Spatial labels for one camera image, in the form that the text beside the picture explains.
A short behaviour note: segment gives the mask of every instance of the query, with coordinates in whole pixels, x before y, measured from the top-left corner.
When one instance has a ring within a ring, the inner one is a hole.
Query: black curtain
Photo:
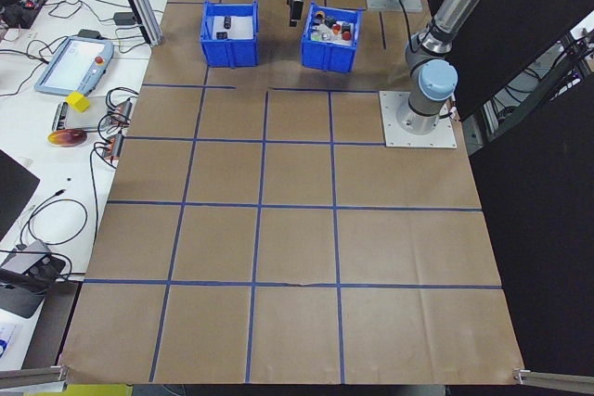
[[[429,0],[434,14],[443,0]],[[482,0],[447,60],[459,73],[462,119],[594,10],[594,0]]]

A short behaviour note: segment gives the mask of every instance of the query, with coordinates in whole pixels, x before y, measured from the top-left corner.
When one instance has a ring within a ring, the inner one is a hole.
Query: black cable
[[[130,47],[130,48],[128,48],[127,50],[122,50],[122,47],[119,45],[119,50],[120,50],[120,53],[121,53],[121,54],[125,55],[126,53],[130,53],[130,52],[131,52],[132,50],[134,50],[135,48],[137,48],[137,47],[139,47],[139,46],[142,46],[142,45],[146,45],[146,44],[147,44],[146,42],[143,42],[142,44],[136,44],[136,45],[133,45],[133,46],[131,46],[131,47]]]
[[[35,74],[35,72],[37,70],[39,70],[39,67],[41,67],[42,65],[44,65],[44,62],[40,62],[39,65],[33,69],[33,71],[31,72],[31,74],[29,76],[27,76],[27,78],[25,78],[25,80],[22,83],[20,83],[19,88],[17,88],[17,91],[16,92],[14,92],[14,93],[6,93],[4,95],[0,95],[0,97],[16,96],[16,95],[18,95],[20,93],[20,89],[22,88],[22,86],[33,77],[33,75]]]
[[[518,104],[522,104],[522,100],[519,99],[518,97],[516,97],[511,90],[508,88],[508,86],[506,85],[505,87],[503,87],[503,89],[505,90],[505,93],[507,93],[511,99],[513,99],[514,101],[516,101]]]
[[[57,252],[51,252],[51,251],[47,251],[47,250],[0,249],[0,252],[5,253],[5,254],[14,254],[14,255],[19,255],[19,254],[47,255],[49,257],[56,257],[59,259],[61,258],[61,259],[64,259],[64,261],[68,264],[68,272],[66,274],[60,274],[58,276],[60,278],[62,278],[63,280],[68,281],[68,279],[70,278],[71,273],[72,273],[72,260],[68,255],[59,254]]]
[[[532,76],[533,78],[538,79],[539,81],[542,81],[542,77],[538,74],[538,72],[534,69],[531,69],[530,67],[524,69],[523,72],[529,76]]]
[[[11,54],[15,54],[15,55],[23,55],[23,56],[26,56],[27,59],[38,60],[40,62],[43,62],[44,64],[49,63],[47,60],[43,59],[42,57],[34,56],[27,51],[19,51],[19,50],[11,50],[8,48],[2,48],[2,49],[0,49],[0,53],[11,53]]]
[[[113,104],[113,101],[111,100],[111,95],[113,95],[115,92],[125,92],[125,93],[129,93],[131,95],[134,95],[134,96],[138,96],[138,92],[136,90],[133,90],[133,89],[128,88],[128,87],[115,87],[115,88],[112,88],[105,95],[105,104],[108,106],[108,109],[111,109],[111,110],[115,110],[116,109],[116,105]]]
[[[94,242],[95,242],[95,240],[97,240],[97,232],[99,231],[99,200],[97,198],[97,183],[95,182],[95,169],[93,167],[93,155],[97,155],[103,162],[105,162],[112,169],[116,168],[113,164],[111,164],[110,162],[107,162],[101,156],[101,154],[97,151],[100,147],[107,148],[107,145],[103,144],[103,143],[94,143],[93,150],[91,150],[91,153],[89,154],[89,169],[91,171],[91,184],[93,186],[93,199],[95,201],[95,233],[93,236]]]
[[[61,195],[64,192],[64,189],[62,189],[61,191],[58,191],[56,194],[54,194],[52,197],[44,200],[39,206],[37,206],[35,208],[35,210],[31,213],[31,215],[29,215],[29,218],[27,219],[27,221],[25,222],[25,224],[21,227],[20,229],[20,234],[19,234],[19,242],[20,244],[24,244],[23,243],[23,235],[25,233],[25,230],[27,230],[29,232],[29,234],[37,241],[43,241],[44,243],[47,244],[47,246],[59,246],[59,245],[64,245],[70,241],[73,241],[78,235],[80,235],[84,228],[86,227],[86,224],[88,222],[89,219],[89,212],[86,209],[86,206],[81,203],[80,201],[76,200],[76,199],[72,199],[72,198],[60,198],[60,199],[56,199],[54,201],[51,201],[53,198]],[[50,206],[53,206],[55,204],[58,203],[64,203],[64,202],[68,202],[68,203],[74,203],[77,206],[81,207],[83,209],[84,212],[84,221],[83,224],[81,225],[81,227],[76,231],[76,233],[74,233],[73,236],[69,236],[68,238],[66,238],[65,240],[61,240],[61,241],[57,241],[57,242],[49,242],[49,241],[45,241],[42,238],[40,238],[39,236],[37,236],[33,230],[32,230],[32,222],[33,219],[39,215],[43,210],[49,208]]]
[[[412,34],[410,32],[410,22],[408,21],[408,13],[407,13],[407,9],[405,8],[405,4],[402,2],[402,0],[398,0],[398,3],[400,4],[400,7],[402,8],[402,12],[405,15],[405,22],[407,23],[407,36],[408,36],[408,46],[410,47],[410,51],[412,53],[417,53],[417,51],[414,49],[414,47],[412,46]]]

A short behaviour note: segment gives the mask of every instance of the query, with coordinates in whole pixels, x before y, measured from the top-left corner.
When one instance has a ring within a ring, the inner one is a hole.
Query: cardboard surface
[[[382,141],[375,92],[410,82],[402,15],[365,12],[353,72],[327,73],[301,66],[285,0],[258,0],[260,65],[209,69],[203,1],[166,8],[70,380],[510,384],[522,358],[460,126],[457,150]]]

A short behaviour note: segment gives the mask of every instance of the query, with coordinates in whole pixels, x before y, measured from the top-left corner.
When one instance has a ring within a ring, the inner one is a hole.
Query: cable
[[[97,198],[97,183],[95,182],[95,169],[93,167],[93,155],[97,155],[103,162],[105,162],[108,166],[112,169],[116,169],[116,167],[107,162],[101,154],[97,151],[100,147],[107,148],[105,143],[96,142],[93,144],[93,150],[89,154],[89,169],[91,171],[91,184],[93,186],[93,199],[95,201],[95,234],[93,236],[93,241],[97,240],[97,232],[99,231],[99,200]]]
[[[23,55],[23,56],[26,56],[28,59],[38,60],[40,62],[43,62],[44,64],[48,64],[49,63],[47,60],[43,59],[42,57],[34,56],[31,53],[29,53],[28,51],[20,51],[20,50],[12,50],[12,49],[9,49],[9,48],[2,48],[2,49],[0,49],[0,53],[10,53],[10,54],[14,54],[14,55]]]
[[[115,88],[112,88],[105,95],[105,104],[108,106],[108,109],[110,109],[110,110],[115,110],[116,109],[116,105],[113,104],[113,101],[111,100],[111,95],[113,95],[113,93],[115,93],[115,92],[125,92],[125,93],[129,93],[131,95],[134,95],[134,96],[138,97],[138,92],[136,90],[131,89],[131,88],[128,88],[128,87],[115,87]]]
[[[417,53],[417,51],[412,46],[412,34],[410,33],[410,22],[408,21],[407,9],[405,8],[405,4],[402,2],[402,0],[398,0],[398,3],[400,4],[400,7],[402,8],[402,12],[405,15],[405,22],[407,23],[408,46],[410,47],[410,51],[412,53]]]
[[[44,62],[40,62],[39,65],[33,69],[33,71],[31,72],[31,74],[29,76],[27,76],[27,78],[22,83],[20,83],[19,88],[17,88],[17,91],[16,92],[14,92],[14,93],[6,93],[4,95],[0,95],[0,97],[16,96],[16,95],[18,95],[20,93],[20,89],[22,88],[22,86],[33,77],[33,75],[35,74],[35,72],[42,65],[44,65]]]
[[[167,391],[169,394],[173,395],[173,396],[187,396],[186,394],[186,386],[184,384],[180,384],[182,387],[182,393],[176,393],[175,391],[169,389],[167,387],[167,385],[165,384],[161,384],[161,386],[165,389],[165,391]]]
[[[60,278],[62,278],[63,280],[68,281],[68,279],[70,278],[70,276],[72,274],[72,260],[68,255],[59,254],[57,252],[51,252],[51,251],[47,251],[47,250],[0,249],[0,252],[5,253],[5,254],[14,254],[14,255],[19,255],[19,254],[47,255],[49,257],[56,257],[59,259],[64,259],[64,261],[68,264],[68,272],[66,274],[58,274],[58,276]]]
[[[27,230],[29,232],[29,234],[37,241],[43,241],[44,243],[47,244],[47,246],[59,246],[59,245],[64,245],[70,241],[73,241],[78,235],[80,235],[84,228],[86,227],[86,224],[88,222],[89,219],[89,212],[86,209],[86,206],[81,203],[80,201],[76,200],[76,199],[72,199],[72,198],[60,198],[60,199],[56,199],[55,201],[51,201],[53,198],[60,196],[61,194],[63,194],[65,192],[65,189],[61,189],[59,190],[56,194],[54,194],[53,196],[51,196],[50,198],[42,201],[42,203],[37,206],[35,208],[35,210],[31,213],[31,215],[29,215],[29,218],[27,219],[27,221],[25,222],[25,224],[21,227],[20,229],[20,234],[19,234],[19,242],[20,244],[24,244],[23,242],[23,236],[25,233],[25,230]],[[64,203],[64,202],[69,202],[69,203],[74,203],[77,206],[79,206],[80,208],[83,209],[84,212],[84,221],[83,224],[81,225],[81,227],[74,233],[74,235],[69,236],[68,238],[61,240],[61,241],[57,241],[57,242],[48,242],[43,240],[42,238],[40,238],[39,236],[37,236],[33,230],[32,230],[32,223],[33,223],[33,219],[39,215],[43,210],[49,208],[50,206],[53,206],[55,204],[58,203]]]

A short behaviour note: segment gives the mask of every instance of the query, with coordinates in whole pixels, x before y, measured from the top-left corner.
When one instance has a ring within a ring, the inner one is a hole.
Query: blue bin
[[[342,20],[354,24],[353,45],[337,45],[332,42],[312,41],[312,24],[314,14],[317,11],[324,11],[326,16],[332,16],[336,20]],[[359,29],[363,12],[347,9],[327,8],[318,6],[315,2],[309,7],[309,15],[305,23],[305,30],[301,40],[301,61],[305,67],[323,71],[338,71],[347,73],[353,69],[355,62],[356,47],[359,42]]]
[[[214,17],[251,17],[252,39],[216,39]],[[209,67],[254,67],[258,65],[258,2],[252,4],[213,4],[204,1],[200,44]]]

